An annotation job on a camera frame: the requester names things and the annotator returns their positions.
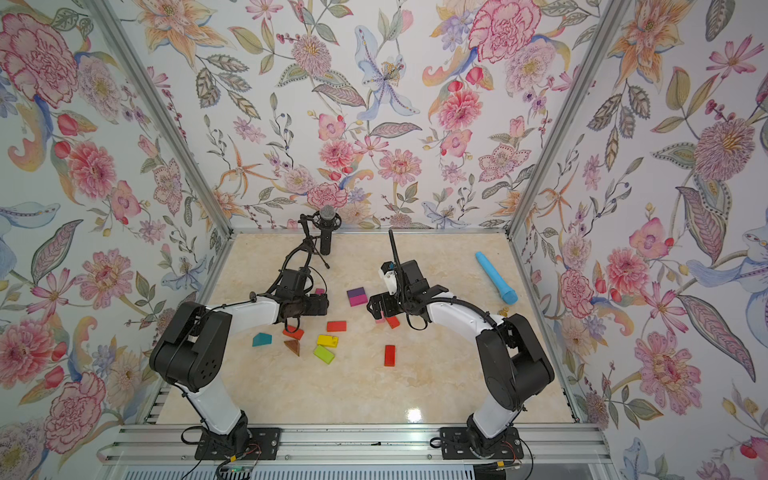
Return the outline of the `purple rectangular block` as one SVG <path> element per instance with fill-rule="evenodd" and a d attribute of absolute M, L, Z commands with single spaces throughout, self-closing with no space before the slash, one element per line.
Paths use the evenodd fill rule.
<path fill-rule="evenodd" d="M 360 297 L 360 296 L 366 296 L 366 292 L 363 287 L 358 287 L 358 288 L 354 288 L 347 291 L 347 297 L 349 299 Z"/>

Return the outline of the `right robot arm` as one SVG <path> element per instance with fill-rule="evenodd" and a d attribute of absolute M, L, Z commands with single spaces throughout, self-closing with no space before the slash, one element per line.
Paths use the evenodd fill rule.
<path fill-rule="evenodd" d="M 554 369 L 524 316 L 493 315 L 442 285 L 430 285 L 414 260 L 385 262 L 379 275 L 387 291 L 368 300 L 366 309 L 373 318 L 420 317 L 427 326 L 446 327 L 477 347 L 488 396 L 468 418 L 468 433 L 474 439 L 499 437 L 526 401 L 554 382 Z"/>

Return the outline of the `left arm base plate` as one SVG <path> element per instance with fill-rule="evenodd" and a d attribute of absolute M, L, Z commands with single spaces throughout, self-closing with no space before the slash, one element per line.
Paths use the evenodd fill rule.
<path fill-rule="evenodd" d="M 224 461 L 275 460 L 280 444 L 280 428 L 249 427 L 247 432 L 235 430 L 230 435 L 209 432 L 202 427 L 200 439 L 194 441 L 195 460 Z"/>

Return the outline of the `yellow block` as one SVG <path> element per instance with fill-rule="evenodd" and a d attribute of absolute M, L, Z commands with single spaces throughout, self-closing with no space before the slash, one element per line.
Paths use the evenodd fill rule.
<path fill-rule="evenodd" d="M 319 335 L 317 344 L 325 348 L 336 348 L 338 346 L 339 339 L 332 335 Z"/>

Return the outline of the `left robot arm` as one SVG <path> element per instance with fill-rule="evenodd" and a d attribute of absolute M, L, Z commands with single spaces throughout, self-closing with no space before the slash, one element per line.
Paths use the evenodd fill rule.
<path fill-rule="evenodd" d="M 315 294 L 310 267 L 283 270 L 264 293 L 246 300 L 206 306 L 179 305 L 150 355 L 149 366 L 180 389 L 210 435 L 236 437 L 247 431 L 247 415 L 233 403 L 220 371 L 229 339 L 246 330 L 304 316 L 324 316 L 329 300 Z"/>

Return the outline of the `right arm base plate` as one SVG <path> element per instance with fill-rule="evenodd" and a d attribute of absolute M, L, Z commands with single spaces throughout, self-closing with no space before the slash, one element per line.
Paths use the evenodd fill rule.
<path fill-rule="evenodd" d="M 430 440 L 430 447 L 439 449 L 444 460 L 512 461 L 525 458 L 518 430 L 508 427 L 492 438 L 484 437 L 469 427 L 442 427 Z"/>

